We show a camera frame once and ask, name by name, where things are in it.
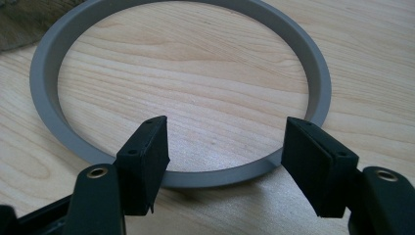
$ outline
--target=wood grain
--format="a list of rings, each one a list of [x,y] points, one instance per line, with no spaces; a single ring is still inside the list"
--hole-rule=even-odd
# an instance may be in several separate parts
[[[316,41],[333,82],[324,129],[360,157],[415,182],[413,1],[267,1]],[[19,215],[72,191],[87,163],[38,117],[28,71],[35,47],[0,55],[0,203]],[[141,121],[168,116],[170,169],[251,162],[281,147],[286,116],[302,117],[301,65],[272,31],[203,4],[150,4],[115,14],[69,50],[63,110],[90,143],[114,154]],[[346,234],[321,219],[283,168],[238,186],[162,189],[155,214],[128,234]]]

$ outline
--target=gray plastic hoop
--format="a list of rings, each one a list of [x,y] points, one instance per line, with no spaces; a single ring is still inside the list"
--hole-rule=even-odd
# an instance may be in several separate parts
[[[111,164],[115,158],[95,148],[69,126],[58,98],[58,75],[72,43],[103,18],[159,0],[88,0],[60,18],[37,46],[30,68],[30,91],[37,112],[49,130],[68,149],[91,164]],[[331,81],[326,62],[310,36],[293,20],[257,0],[190,0],[211,4],[251,17],[280,35],[297,54],[308,81],[305,118],[321,126],[330,107]],[[281,164],[282,149],[249,164],[203,172],[167,171],[162,186],[203,188],[228,185],[261,176]]]

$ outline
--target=plastic ring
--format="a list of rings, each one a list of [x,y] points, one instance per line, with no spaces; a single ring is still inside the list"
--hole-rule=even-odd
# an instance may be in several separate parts
[[[65,54],[86,29],[121,10],[157,0],[88,0],[60,18],[37,46],[30,68],[30,91],[37,112],[68,149],[91,164],[111,164],[115,158],[95,148],[69,126],[58,98],[58,75]],[[310,36],[293,20],[257,0],[193,0],[237,11],[280,35],[297,54],[308,81],[305,118],[321,126],[330,107],[331,81],[326,62]],[[281,164],[282,149],[249,164],[203,172],[167,171],[162,186],[202,188],[228,185],[261,176]]]

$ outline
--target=black plastic part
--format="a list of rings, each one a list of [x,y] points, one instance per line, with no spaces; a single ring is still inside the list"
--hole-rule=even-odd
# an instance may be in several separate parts
[[[92,165],[78,175],[63,234],[125,234],[114,165]]]
[[[401,174],[363,169],[362,196],[376,234],[415,234],[415,189]]]
[[[287,118],[282,165],[318,216],[343,217],[358,156],[315,124]]]
[[[143,122],[116,154],[122,207],[126,215],[153,211],[167,165],[167,117]]]
[[[363,183],[363,173],[356,170],[354,177],[347,187],[346,205],[351,211],[348,220],[348,232],[350,235],[376,234],[372,221],[366,210],[362,192],[366,185]]]
[[[61,234],[71,195],[19,218],[22,234]]]
[[[0,206],[0,235],[13,234],[18,227],[15,210],[9,206]]]

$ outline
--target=wooden table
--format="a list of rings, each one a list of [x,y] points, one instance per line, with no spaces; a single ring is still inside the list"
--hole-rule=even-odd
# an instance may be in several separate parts
[[[360,156],[415,182],[415,2],[280,1],[321,49],[333,82],[323,128]],[[29,91],[36,47],[0,55],[0,203],[19,216],[73,189],[88,166],[37,115]],[[194,3],[118,13],[86,31],[59,77],[79,135],[115,154],[147,118],[168,116],[173,170],[241,165],[282,146],[287,116],[303,117],[305,76],[263,25]],[[128,217],[128,234],[346,234],[347,218],[315,216],[282,167],[237,186],[161,189],[155,213]]]

